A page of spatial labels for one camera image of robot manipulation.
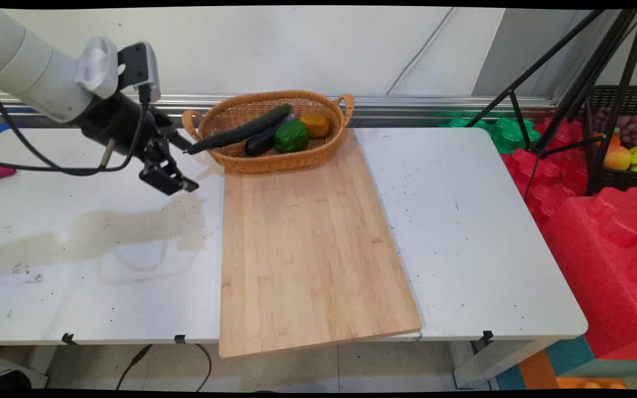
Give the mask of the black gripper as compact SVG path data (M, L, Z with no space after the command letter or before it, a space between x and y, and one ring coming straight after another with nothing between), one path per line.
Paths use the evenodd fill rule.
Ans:
M192 146L166 113L150 106L142 121L141 133L135 147L132 141L140 120L142 106L124 93L115 93L107 99L94 98L91 105L78 117L82 134L103 146L114 139L114 151L144 160L139 179L167 196L179 191L193 192L199 184L188 179L170 154L174 146L187 154ZM156 137L156 145L147 145Z

